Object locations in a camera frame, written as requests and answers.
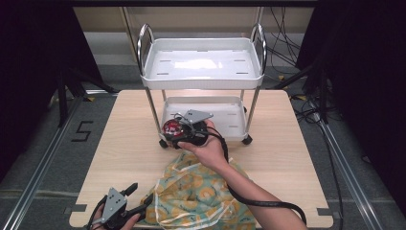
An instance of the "cart caster wheel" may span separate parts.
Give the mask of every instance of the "cart caster wheel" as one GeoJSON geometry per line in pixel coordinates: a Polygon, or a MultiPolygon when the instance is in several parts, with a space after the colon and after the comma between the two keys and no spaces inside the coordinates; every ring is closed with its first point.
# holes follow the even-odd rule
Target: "cart caster wheel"
{"type": "Polygon", "coordinates": [[[162,148],[164,148],[164,149],[166,149],[166,148],[168,147],[167,142],[164,141],[164,140],[160,140],[160,141],[159,141],[159,145],[160,145],[162,148]]]}
{"type": "Polygon", "coordinates": [[[245,138],[244,140],[242,140],[242,143],[246,146],[248,146],[249,144],[251,144],[251,142],[253,142],[253,138],[248,135],[247,138],[245,138]]]}

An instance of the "plastic bag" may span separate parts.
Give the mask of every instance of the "plastic bag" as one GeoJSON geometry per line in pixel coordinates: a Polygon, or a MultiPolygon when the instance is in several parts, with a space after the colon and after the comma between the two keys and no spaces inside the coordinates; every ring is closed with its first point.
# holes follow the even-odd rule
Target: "plastic bag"
{"type": "MultiPolygon", "coordinates": [[[[247,176],[232,159],[230,165],[247,176]]],[[[233,198],[224,179],[188,151],[166,167],[151,193],[154,199],[143,223],[165,229],[256,228],[254,216],[233,198]]]]}

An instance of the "cart handle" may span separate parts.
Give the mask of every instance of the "cart handle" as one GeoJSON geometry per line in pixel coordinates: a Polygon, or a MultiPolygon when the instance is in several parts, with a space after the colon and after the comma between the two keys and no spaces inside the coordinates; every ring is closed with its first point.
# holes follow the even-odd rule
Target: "cart handle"
{"type": "Polygon", "coordinates": [[[143,51],[143,42],[142,41],[143,41],[143,38],[144,38],[144,34],[146,33],[146,30],[149,33],[151,44],[153,44],[154,41],[155,41],[150,26],[148,24],[144,24],[144,26],[141,28],[140,34],[138,36],[137,56],[136,56],[137,57],[138,68],[140,69],[141,76],[144,76],[146,74],[146,69],[144,68],[143,56],[141,54],[142,51],[143,51]]]}
{"type": "Polygon", "coordinates": [[[263,33],[262,26],[260,23],[254,25],[253,31],[251,32],[251,42],[254,42],[255,33],[259,31],[260,41],[262,42],[262,59],[260,60],[260,74],[263,75],[265,73],[266,67],[266,60],[267,60],[267,47],[266,47],[266,39],[263,33]]]}

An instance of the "metal rail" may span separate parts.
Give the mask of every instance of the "metal rail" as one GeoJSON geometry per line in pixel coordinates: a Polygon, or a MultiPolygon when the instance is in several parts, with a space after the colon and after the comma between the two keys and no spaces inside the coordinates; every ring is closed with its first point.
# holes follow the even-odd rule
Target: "metal rail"
{"type": "Polygon", "coordinates": [[[60,143],[65,135],[67,128],[70,125],[70,122],[77,111],[81,102],[81,98],[75,98],[70,109],[69,109],[69,116],[66,119],[66,122],[63,126],[58,127],[56,133],[51,141],[51,144],[48,146],[47,150],[45,151],[41,161],[39,162],[33,176],[30,179],[27,187],[25,188],[23,194],[18,199],[18,202],[15,204],[14,208],[10,212],[5,225],[3,226],[3,230],[15,230],[18,229],[19,225],[21,224],[24,216],[26,215],[33,199],[35,196],[38,187],[48,170],[49,166],[51,165],[56,151],[58,150],[60,143]]]}
{"type": "MultiPolygon", "coordinates": [[[[319,114],[315,113],[316,121],[320,120],[319,114]]],[[[321,122],[321,128],[327,136],[328,143],[331,145],[332,154],[337,163],[337,166],[346,181],[347,186],[349,187],[352,198],[357,205],[359,212],[361,213],[362,218],[364,219],[368,229],[378,230],[383,229],[382,224],[372,207],[367,195],[359,184],[355,174],[353,173],[349,162],[346,159],[346,156],[341,151],[340,146],[337,143],[329,125],[321,122]]]]}

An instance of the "black cable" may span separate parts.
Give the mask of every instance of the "black cable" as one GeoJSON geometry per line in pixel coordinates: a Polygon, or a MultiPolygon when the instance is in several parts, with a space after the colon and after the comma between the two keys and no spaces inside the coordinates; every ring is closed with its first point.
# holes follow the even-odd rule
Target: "black cable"
{"type": "MultiPolygon", "coordinates": [[[[275,19],[275,21],[276,21],[276,23],[277,23],[277,26],[278,26],[278,28],[279,28],[279,32],[278,32],[278,35],[277,35],[277,36],[275,36],[274,34],[271,34],[272,36],[274,36],[274,37],[276,38],[276,40],[275,40],[275,42],[274,42],[273,47],[272,47],[272,48],[267,47],[267,49],[268,49],[270,52],[272,52],[273,54],[276,54],[276,53],[277,53],[277,52],[275,51],[276,44],[277,44],[278,41],[282,41],[283,43],[286,44],[287,51],[289,52],[289,55],[290,55],[291,57],[295,57],[295,59],[297,59],[297,56],[296,56],[295,52],[294,52],[293,49],[292,49],[292,44],[290,44],[290,42],[289,42],[289,41],[291,41],[291,39],[288,38],[288,36],[286,35],[286,31],[285,31],[285,27],[284,27],[285,8],[282,8],[282,23],[281,23],[281,25],[280,25],[279,20],[277,19],[276,15],[274,14],[272,8],[270,8],[270,9],[271,9],[272,15],[273,15],[273,17],[274,17],[274,19],[275,19]]],[[[293,47],[295,47],[295,48],[297,48],[297,49],[300,49],[300,47],[299,47],[298,45],[296,45],[295,43],[294,43],[293,47]]],[[[277,54],[277,57],[278,57],[278,58],[281,58],[281,59],[284,60],[286,63],[288,63],[288,64],[290,64],[290,65],[292,65],[292,66],[296,66],[296,60],[295,60],[295,59],[288,58],[287,56],[283,56],[283,55],[280,54],[280,53],[277,54]]],[[[277,72],[279,72],[279,73],[282,73],[282,74],[290,74],[290,75],[295,74],[295,73],[287,73],[287,72],[278,70],[278,69],[275,67],[274,63],[273,63],[273,56],[271,56],[270,61],[271,61],[271,66],[272,66],[272,68],[273,68],[275,71],[277,71],[277,72]]]]}
{"type": "Polygon", "coordinates": [[[180,113],[175,113],[175,114],[173,115],[173,118],[174,118],[175,120],[177,120],[180,125],[188,126],[191,130],[194,130],[194,127],[193,127],[191,121],[189,121],[189,119],[187,119],[187,118],[186,118],[185,116],[183,116],[182,114],[180,114],[180,113]]]}
{"type": "Polygon", "coordinates": [[[321,119],[319,119],[318,121],[314,120],[313,118],[309,117],[310,114],[314,114],[314,113],[318,113],[319,112],[319,108],[315,107],[315,108],[311,108],[308,109],[306,111],[303,111],[304,106],[306,104],[309,104],[309,101],[307,101],[306,103],[304,103],[302,105],[302,112],[300,112],[300,114],[304,114],[305,116],[305,120],[309,123],[309,124],[315,124],[317,125],[317,127],[322,131],[323,133],[323,139],[325,141],[326,144],[326,148],[327,148],[327,152],[328,152],[328,159],[329,159],[329,163],[331,166],[331,171],[332,171],[332,175],[333,175],[333,179],[334,179],[334,183],[335,183],[335,187],[337,189],[337,196],[338,196],[338,202],[339,202],[339,207],[340,207],[340,214],[341,214],[341,218],[340,218],[340,223],[339,223],[339,229],[343,229],[343,225],[344,225],[344,206],[343,206],[343,198],[341,196],[341,189],[340,189],[340,185],[338,183],[338,178],[337,178],[337,173],[334,167],[334,162],[332,159],[332,152],[328,143],[328,139],[327,139],[327,135],[325,130],[323,129],[323,127],[320,125],[320,123],[322,122],[321,119]]]}
{"type": "Polygon", "coordinates": [[[104,195],[104,197],[101,199],[101,201],[99,201],[99,203],[96,205],[95,210],[93,210],[92,216],[90,216],[89,222],[85,226],[87,230],[91,229],[92,223],[93,223],[93,218],[95,217],[96,212],[98,212],[99,208],[105,203],[106,200],[107,200],[107,195],[104,195]]]}
{"type": "MultiPolygon", "coordinates": [[[[211,133],[211,132],[198,132],[198,133],[205,133],[208,135],[212,135],[216,138],[218,138],[218,140],[221,143],[221,147],[223,147],[223,152],[224,152],[224,158],[227,160],[227,162],[229,161],[229,157],[228,157],[228,147],[227,147],[227,143],[225,141],[225,139],[221,136],[221,134],[213,127],[208,126],[208,128],[214,130],[215,132],[217,132],[217,134],[215,133],[211,133]]],[[[292,203],[288,203],[288,202],[283,202],[283,201],[259,201],[259,200],[252,200],[252,199],[247,199],[244,198],[242,196],[240,196],[239,194],[237,194],[230,186],[227,186],[230,194],[239,202],[246,204],[246,205],[251,205],[251,206],[259,206],[259,207],[267,207],[267,208],[287,208],[287,209],[291,209],[294,210],[296,212],[299,213],[299,215],[301,216],[302,221],[304,222],[304,224],[307,224],[307,220],[305,218],[305,212],[296,204],[292,204],[292,203]]]]}

